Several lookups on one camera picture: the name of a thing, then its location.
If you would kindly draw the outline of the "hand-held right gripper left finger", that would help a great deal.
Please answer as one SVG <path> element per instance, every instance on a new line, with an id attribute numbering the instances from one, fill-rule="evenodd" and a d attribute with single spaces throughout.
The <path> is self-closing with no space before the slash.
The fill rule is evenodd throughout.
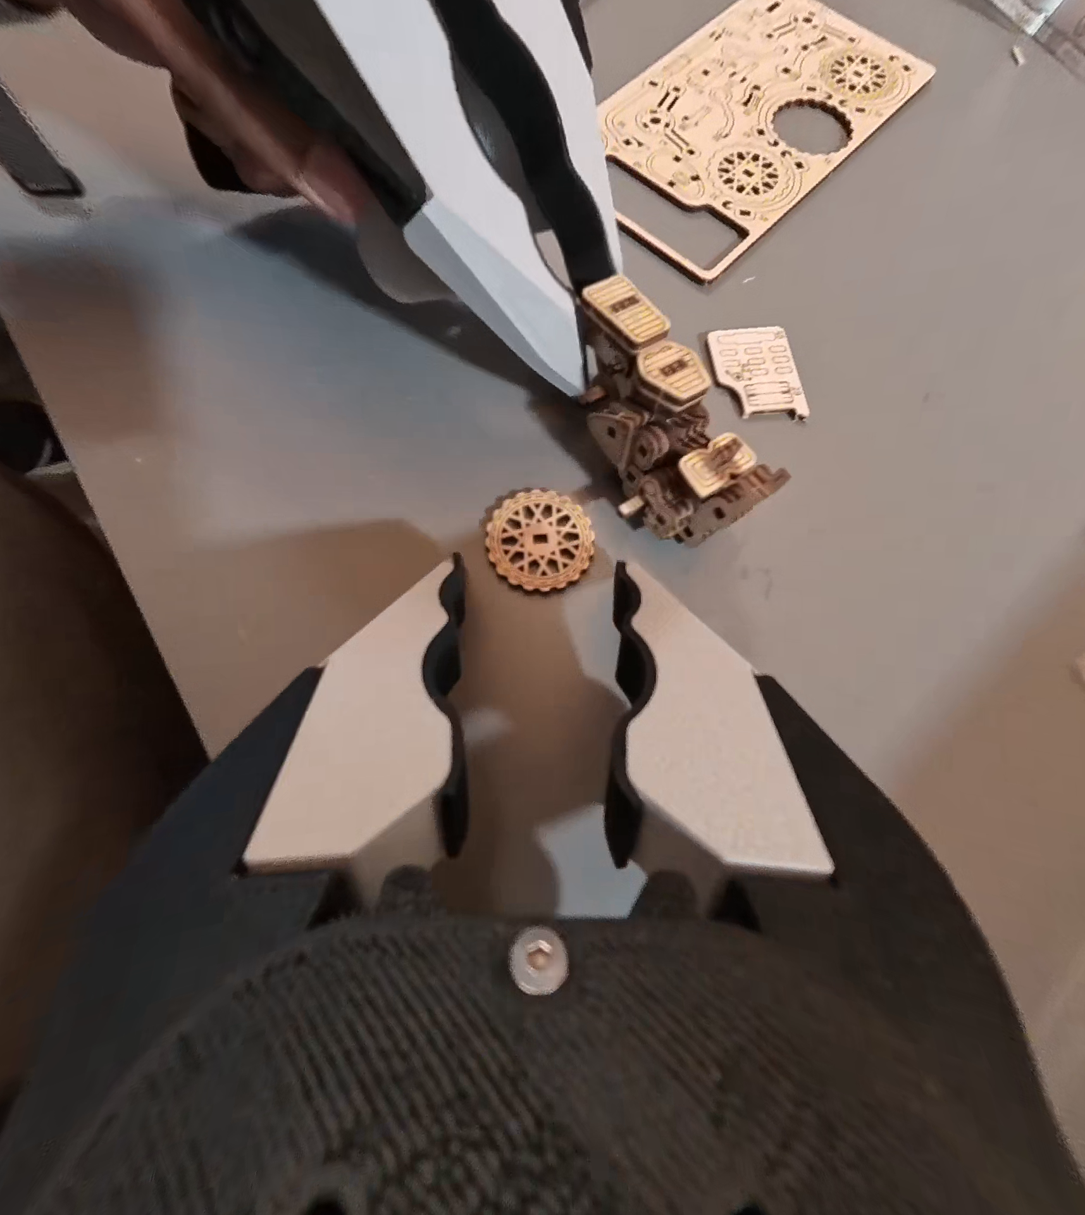
<path id="1" fill-rule="evenodd" d="M 242 864 L 247 872 L 387 877 L 464 841 L 464 568 L 437 565 L 319 668 Z"/>

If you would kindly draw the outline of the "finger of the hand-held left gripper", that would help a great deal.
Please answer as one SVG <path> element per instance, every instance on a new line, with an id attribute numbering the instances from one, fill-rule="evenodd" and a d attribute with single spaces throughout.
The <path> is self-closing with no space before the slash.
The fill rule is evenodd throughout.
<path id="1" fill-rule="evenodd" d="M 427 191 L 403 226 L 407 246 L 530 368 L 581 394 L 586 372 L 574 305 L 537 250 L 524 204 L 471 129 L 432 5 L 317 8 Z"/>
<path id="2" fill-rule="evenodd" d="M 437 2 L 460 96 L 528 230 L 552 234 L 571 287 L 623 268 L 578 3 Z"/>

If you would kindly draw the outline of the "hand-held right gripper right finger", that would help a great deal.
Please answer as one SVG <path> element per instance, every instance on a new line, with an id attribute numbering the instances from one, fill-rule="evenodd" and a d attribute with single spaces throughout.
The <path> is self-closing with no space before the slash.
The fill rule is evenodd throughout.
<path id="1" fill-rule="evenodd" d="M 617 869 L 686 880 L 835 872 L 756 668 L 638 564 L 614 569 L 604 836 Z"/>

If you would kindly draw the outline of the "wooden engine model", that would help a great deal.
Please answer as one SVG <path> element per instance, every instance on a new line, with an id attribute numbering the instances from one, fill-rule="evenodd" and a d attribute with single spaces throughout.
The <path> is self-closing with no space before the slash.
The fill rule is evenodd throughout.
<path id="1" fill-rule="evenodd" d="M 702 358 L 671 338 L 668 319 L 628 279 L 584 287 L 578 308 L 595 364 L 580 400 L 623 490 L 625 519 L 695 548 L 791 481 L 738 435 L 711 432 Z"/>

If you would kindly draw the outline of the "wooden gear wheel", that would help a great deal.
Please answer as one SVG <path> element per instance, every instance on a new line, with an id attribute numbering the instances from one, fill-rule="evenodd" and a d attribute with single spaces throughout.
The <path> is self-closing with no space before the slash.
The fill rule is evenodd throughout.
<path id="1" fill-rule="evenodd" d="M 570 496 L 527 489 L 485 515 L 485 556 L 496 578 L 526 595 L 560 594 L 591 570 L 596 544 L 588 515 Z"/>

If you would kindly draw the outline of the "person's left hand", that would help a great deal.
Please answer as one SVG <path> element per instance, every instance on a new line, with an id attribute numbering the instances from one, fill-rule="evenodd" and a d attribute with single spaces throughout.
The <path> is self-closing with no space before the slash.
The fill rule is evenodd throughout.
<path id="1" fill-rule="evenodd" d="M 217 146 L 247 187 L 297 197 L 353 231 L 372 198 L 354 166 L 260 84 L 244 79 L 179 2 L 44 3 L 100 43 L 170 77 L 180 119 Z"/>

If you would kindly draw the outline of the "wooden puzzle sheet round hole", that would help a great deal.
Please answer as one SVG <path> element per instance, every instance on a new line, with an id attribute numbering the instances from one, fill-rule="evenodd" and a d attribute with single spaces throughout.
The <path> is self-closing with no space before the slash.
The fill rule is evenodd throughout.
<path id="1" fill-rule="evenodd" d="M 608 165 L 735 244 L 703 267 L 622 211 L 617 225 L 715 284 L 935 74 L 823 3 L 735 3 L 597 108 Z"/>

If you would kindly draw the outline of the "small wooden puzzle piece sheet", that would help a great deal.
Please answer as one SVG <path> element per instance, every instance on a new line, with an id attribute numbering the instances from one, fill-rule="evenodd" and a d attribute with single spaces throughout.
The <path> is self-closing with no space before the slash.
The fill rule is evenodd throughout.
<path id="1" fill-rule="evenodd" d="M 744 421 L 769 416 L 809 418 L 806 394 L 784 328 L 711 329 L 705 345 L 716 387 L 734 398 Z"/>

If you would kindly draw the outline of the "person's trouser leg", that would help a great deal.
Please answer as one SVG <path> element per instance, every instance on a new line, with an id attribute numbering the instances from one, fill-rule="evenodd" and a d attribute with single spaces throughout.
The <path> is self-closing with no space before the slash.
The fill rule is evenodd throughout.
<path id="1" fill-rule="evenodd" d="M 0 1129 L 81 918 L 203 766 L 105 544 L 0 464 Z"/>

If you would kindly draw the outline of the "dark shoe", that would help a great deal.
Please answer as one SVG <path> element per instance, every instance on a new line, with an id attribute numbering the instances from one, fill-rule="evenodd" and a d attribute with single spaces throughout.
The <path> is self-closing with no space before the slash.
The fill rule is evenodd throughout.
<path id="1" fill-rule="evenodd" d="M 69 465 L 42 405 L 0 400 L 0 465 L 24 477 Z"/>

